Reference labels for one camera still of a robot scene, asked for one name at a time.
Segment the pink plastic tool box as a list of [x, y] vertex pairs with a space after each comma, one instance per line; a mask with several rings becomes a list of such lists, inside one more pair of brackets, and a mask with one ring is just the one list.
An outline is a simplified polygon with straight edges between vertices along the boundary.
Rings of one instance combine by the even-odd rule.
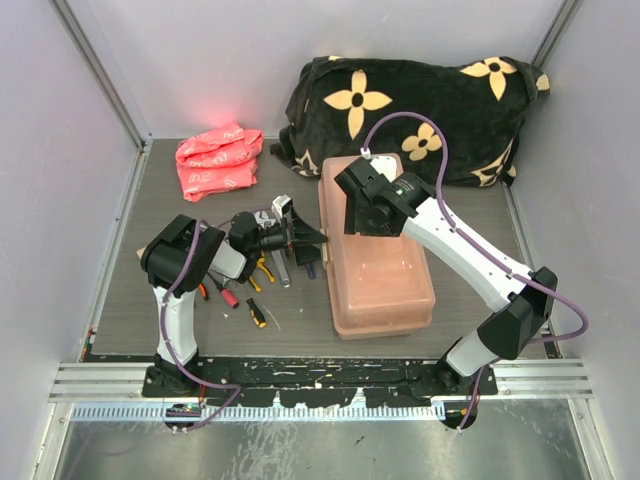
[[343, 340], [412, 334], [429, 326], [436, 302], [425, 252], [406, 236], [344, 233], [346, 196], [334, 177], [354, 160], [326, 159], [318, 183], [334, 328]]

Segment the grey tool box latch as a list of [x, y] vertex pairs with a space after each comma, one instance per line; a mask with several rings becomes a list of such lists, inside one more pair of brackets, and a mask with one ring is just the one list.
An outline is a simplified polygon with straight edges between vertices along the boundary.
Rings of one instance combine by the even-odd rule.
[[322, 250], [322, 266], [323, 266], [323, 269], [327, 271], [330, 260], [331, 260], [330, 250], [329, 250], [329, 246], [330, 246], [329, 236], [327, 231], [324, 228], [321, 228], [320, 232], [326, 237], [326, 240], [322, 243], [321, 250]]

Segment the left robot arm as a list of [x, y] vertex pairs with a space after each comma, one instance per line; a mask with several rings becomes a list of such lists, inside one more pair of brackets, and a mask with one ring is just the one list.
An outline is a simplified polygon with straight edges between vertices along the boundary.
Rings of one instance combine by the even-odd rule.
[[207, 274], [215, 272], [245, 283], [264, 253], [283, 250], [304, 266], [320, 259], [320, 246], [327, 242], [328, 237], [290, 204], [270, 225], [261, 224], [252, 212], [240, 212], [231, 219], [227, 232], [177, 215], [140, 254], [159, 321], [159, 344], [149, 381], [161, 379], [178, 396], [191, 395], [199, 387], [194, 305]]

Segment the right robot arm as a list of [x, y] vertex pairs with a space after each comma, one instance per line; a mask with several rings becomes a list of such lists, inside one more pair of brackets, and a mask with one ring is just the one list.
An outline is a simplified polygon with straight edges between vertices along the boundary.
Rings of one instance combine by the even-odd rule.
[[347, 235], [399, 237], [426, 248], [463, 278], [490, 308], [490, 316], [438, 360], [434, 380], [443, 390], [466, 390], [479, 369], [514, 360], [550, 316], [557, 276], [508, 257], [456, 218], [441, 195], [405, 172], [389, 179], [388, 157], [356, 158], [334, 178], [346, 196]]

